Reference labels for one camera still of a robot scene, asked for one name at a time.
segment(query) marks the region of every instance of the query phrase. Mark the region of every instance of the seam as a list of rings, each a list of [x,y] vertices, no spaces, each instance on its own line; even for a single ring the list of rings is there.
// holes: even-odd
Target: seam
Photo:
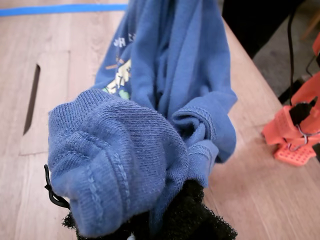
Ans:
[[[189,151],[192,151],[192,152],[188,153],[189,156],[194,155],[194,154],[201,154],[201,155],[203,155],[203,156],[205,156],[205,157],[207,157],[207,158],[208,158],[208,155],[209,155],[210,160],[213,159],[213,156],[212,156],[210,150],[209,150],[207,147],[205,147],[205,146],[194,145],[194,146],[191,146],[191,147],[188,149],[188,152],[189,152]]]
[[[96,184],[95,184],[95,180],[94,180],[93,173],[91,171],[90,165],[86,166],[86,170],[87,170],[87,173],[88,173],[88,182],[90,183],[89,184],[89,189],[90,189],[90,192],[91,192],[92,200],[94,202],[94,208],[95,208],[95,211],[97,213],[98,228],[102,229],[102,221],[103,221],[104,209],[101,206],[101,199],[100,199],[100,197],[99,197],[99,195],[97,193],[97,187],[96,187]]]
[[[125,205],[126,205],[126,212],[129,211],[130,209],[130,191],[129,191],[129,183],[128,183],[128,178],[127,178],[127,174],[125,172],[125,168],[122,165],[121,161],[120,161],[120,156],[118,155],[118,153],[114,152],[111,145],[108,144],[106,141],[103,141],[101,139],[99,139],[98,137],[91,135],[85,131],[79,130],[78,131],[80,134],[83,134],[85,137],[88,137],[89,140],[95,144],[95,146],[101,150],[104,150],[102,147],[98,146],[94,141],[98,141],[100,144],[105,145],[109,148],[109,150],[113,153],[113,157],[111,158],[113,160],[113,162],[115,163],[115,165],[118,167],[119,171],[120,171],[120,175],[122,177],[123,180],[123,184],[124,184],[124,192],[125,192]]]
[[[192,114],[199,115],[207,122],[207,124],[209,126],[209,132],[211,135],[210,139],[215,140],[217,138],[217,130],[216,130],[216,127],[214,125],[214,122],[212,120],[210,113],[201,107],[187,106],[187,107],[183,107],[182,109],[178,110],[177,114],[190,114],[190,112]]]

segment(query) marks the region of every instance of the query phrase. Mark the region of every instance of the black cable clip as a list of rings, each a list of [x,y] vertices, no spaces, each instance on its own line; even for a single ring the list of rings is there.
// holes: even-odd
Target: black cable clip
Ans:
[[[48,165],[44,165],[44,171],[45,171],[45,181],[46,181],[46,185],[44,186],[45,189],[47,189],[49,191],[49,199],[50,201],[62,208],[66,208],[70,210],[70,204],[68,201],[66,201],[63,197],[58,196],[54,193],[54,191],[52,190],[52,186],[51,186],[51,182],[50,182],[50,178],[49,178],[49,169],[48,169]]]

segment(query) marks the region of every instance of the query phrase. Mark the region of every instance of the black fabric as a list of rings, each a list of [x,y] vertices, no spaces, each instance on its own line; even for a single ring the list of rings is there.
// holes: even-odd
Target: black fabric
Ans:
[[[205,207],[203,198],[203,187],[194,180],[186,181],[170,203],[163,216],[163,226],[154,237],[149,235],[148,212],[134,216],[116,232],[99,238],[80,236],[71,213],[62,225],[76,229],[78,240],[127,240],[131,233],[135,240],[234,240],[237,236],[235,230]]]
[[[222,16],[253,59],[304,0],[224,0]]]

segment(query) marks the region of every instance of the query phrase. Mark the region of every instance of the floor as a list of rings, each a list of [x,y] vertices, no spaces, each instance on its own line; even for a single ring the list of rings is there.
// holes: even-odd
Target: floor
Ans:
[[[224,0],[219,0],[222,9]],[[320,32],[320,24],[304,41],[300,37],[309,20],[320,8],[319,0],[306,0],[298,9],[292,23],[292,41],[294,51],[294,79],[307,75],[306,66],[313,56],[312,44]],[[253,62],[260,70],[274,93],[279,96],[290,84],[290,59],[287,36],[288,19],[282,23],[270,41],[258,52]],[[310,71],[316,73],[319,68],[314,61]]]

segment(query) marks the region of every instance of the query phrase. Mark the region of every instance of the printed graphic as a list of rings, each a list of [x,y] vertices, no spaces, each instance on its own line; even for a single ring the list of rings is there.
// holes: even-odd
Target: printed graphic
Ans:
[[[118,68],[118,71],[115,74],[114,80],[112,80],[105,88],[102,90],[109,93],[109,94],[115,94],[117,90],[120,88],[120,86],[125,86],[127,82],[129,82],[130,79],[130,71],[131,71],[131,59],[129,59],[127,62],[124,62],[122,66]],[[130,94],[123,89],[121,89],[119,92],[119,96],[123,99],[130,99]]]

